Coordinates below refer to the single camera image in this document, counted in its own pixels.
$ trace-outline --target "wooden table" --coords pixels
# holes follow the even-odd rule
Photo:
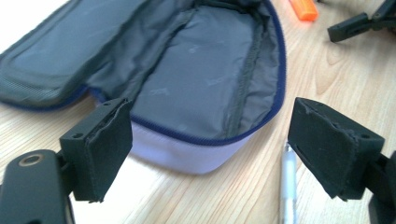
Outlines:
[[[386,156],[396,150],[396,36],[372,31],[334,44],[326,31],[360,12],[371,15],[381,1],[327,0],[317,4],[315,22],[298,21],[287,0],[273,2],[288,51],[287,94],[278,115],[207,175],[184,175],[128,157],[103,203],[73,201],[77,223],[277,223],[281,149],[296,96],[329,105],[382,135]],[[2,1],[0,51],[61,3]],[[93,109],[90,96],[47,113],[0,105],[0,182],[18,155],[58,151],[59,137]],[[300,161],[297,178],[299,223],[369,223],[369,191],[360,201],[332,200]]]

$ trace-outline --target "orange object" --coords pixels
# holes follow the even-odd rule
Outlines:
[[[314,21],[318,17],[312,0],[290,0],[290,3],[300,21]]]

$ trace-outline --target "gray bag lining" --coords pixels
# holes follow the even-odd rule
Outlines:
[[[135,118],[205,139],[244,133],[271,111],[279,50],[263,3],[119,0],[116,10],[81,2],[1,56],[0,99],[49,106],[85,83],[107,99],[134,100]],[[79,7],[90,16],[66,14]]]

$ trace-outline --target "silver pen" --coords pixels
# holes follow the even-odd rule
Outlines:
[[[280,217],[279,223],[296,224],[296,154],[289,143],[282,153],[282,171],[280,179]]]

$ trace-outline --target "open bag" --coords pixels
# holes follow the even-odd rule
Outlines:
[[[145,161],[204,174],[283,103],[286,51],[267,0],[71,0],[0,55],[0,100],[34,110],[128,98]]]

